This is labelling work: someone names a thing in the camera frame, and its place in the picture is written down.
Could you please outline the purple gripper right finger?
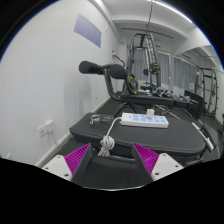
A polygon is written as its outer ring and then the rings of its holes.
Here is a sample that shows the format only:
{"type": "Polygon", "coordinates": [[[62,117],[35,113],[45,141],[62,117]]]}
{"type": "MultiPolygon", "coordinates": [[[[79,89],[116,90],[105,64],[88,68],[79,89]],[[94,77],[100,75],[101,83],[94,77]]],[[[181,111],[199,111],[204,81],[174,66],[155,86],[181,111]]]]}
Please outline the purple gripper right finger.
{"type": "Polygon", "coordinates": [[[158,154],[137,143],[132,145],[132,155],[137,166],[144,170],[153,181],[183,169],[183,166],[167,153],[158,154]]]}

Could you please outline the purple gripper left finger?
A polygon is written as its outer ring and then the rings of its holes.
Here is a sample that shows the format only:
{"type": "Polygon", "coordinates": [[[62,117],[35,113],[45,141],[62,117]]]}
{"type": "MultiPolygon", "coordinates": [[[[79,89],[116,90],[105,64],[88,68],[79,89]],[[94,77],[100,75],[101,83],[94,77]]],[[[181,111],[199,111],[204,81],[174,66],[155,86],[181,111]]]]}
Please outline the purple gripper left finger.
{"type": "Polygon", "coordinates": [[[92,147],[88,143],[65,156],[56,155],[42,169],[65,180],[80,182],[91,157],[92,147]]]}

